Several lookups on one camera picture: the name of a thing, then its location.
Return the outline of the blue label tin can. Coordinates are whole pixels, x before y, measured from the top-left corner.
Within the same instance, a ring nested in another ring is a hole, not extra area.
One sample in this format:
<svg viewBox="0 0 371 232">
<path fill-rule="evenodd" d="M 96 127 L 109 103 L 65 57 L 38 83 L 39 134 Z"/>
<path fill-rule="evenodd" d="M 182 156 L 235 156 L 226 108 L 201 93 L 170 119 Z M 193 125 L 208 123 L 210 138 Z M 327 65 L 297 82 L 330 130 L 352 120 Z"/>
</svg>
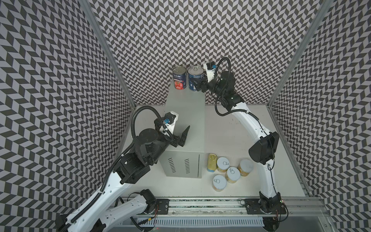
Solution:
<svg viewBox="0 0 371 232">
<path fill-rule="evenodd" d="M 199 80 L 204 78 L 204 68 L 200 65 L 192 66 L 188 69 L 188 82 L 189 82 L 189 89 L 191 91 L 197 92 L 196 85 L 194 84 L 194 80 Z"/>
</svg>

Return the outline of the tomato can dark label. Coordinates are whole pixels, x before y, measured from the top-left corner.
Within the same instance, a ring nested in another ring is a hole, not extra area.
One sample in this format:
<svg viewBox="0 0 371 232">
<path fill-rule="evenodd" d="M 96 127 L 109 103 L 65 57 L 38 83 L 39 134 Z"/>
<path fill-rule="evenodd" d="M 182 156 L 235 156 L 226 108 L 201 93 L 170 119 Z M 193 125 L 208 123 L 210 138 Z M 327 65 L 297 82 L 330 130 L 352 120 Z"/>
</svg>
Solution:
<svg viewBox="0 0 371 232">
<path fill-rule="evenodd" d="M 186 69 L 182 66 L 175 66 L 173 68 L 174 87 L 177 90 L 184 90 L 186 88 Z"/>
</svg>

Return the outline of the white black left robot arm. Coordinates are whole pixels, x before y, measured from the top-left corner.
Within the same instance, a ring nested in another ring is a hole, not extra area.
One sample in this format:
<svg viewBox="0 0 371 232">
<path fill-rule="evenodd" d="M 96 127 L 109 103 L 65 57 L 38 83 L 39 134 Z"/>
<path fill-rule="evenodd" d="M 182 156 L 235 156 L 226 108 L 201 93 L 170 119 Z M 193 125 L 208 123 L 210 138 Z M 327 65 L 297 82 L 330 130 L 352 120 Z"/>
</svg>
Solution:
<svg viewBox="0 0 371 232">
<path fill-rule="evenodd" d="M 133 141 L 109 168 L 101 187 L 71 214 L 57 216 L 57 231 L 108 232 L 138 214 L 154 213 L 157 199 L 149 189 L 119 206 L 111 205 L 150 171 L 169 145 L 183 146 L 188 131 L 186 128 L 181 136 L 174 136 L 172 142 L 164 138 L 159 126 L 133 134 Z"/>
</svg>

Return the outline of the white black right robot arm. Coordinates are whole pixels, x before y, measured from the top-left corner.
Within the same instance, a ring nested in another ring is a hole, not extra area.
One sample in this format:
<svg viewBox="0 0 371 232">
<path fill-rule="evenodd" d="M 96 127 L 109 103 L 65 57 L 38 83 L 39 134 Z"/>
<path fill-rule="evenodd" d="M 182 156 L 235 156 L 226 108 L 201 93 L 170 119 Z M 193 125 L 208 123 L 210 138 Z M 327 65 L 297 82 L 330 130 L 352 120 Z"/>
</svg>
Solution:
<svg viewBox="0 0 371 232">
<path fill-rule="evenodd" d="M 208 81 L 207 77 L 192 79 L 197 91 L 210 91 L 216 95 L 214 109 L 221 116 L 234 115 L 252 138 L 253 146 L 248 150 L 250 158 L 257 164 L 260 177 L 260 210 L 262 213 L 276 213 L 283 208 L 281 193 L 275 185 L 275 153 L 279 135 L 265 128 L 235 90 L 234 74 L 224 71 L 219 79 Z"/>
</svg>

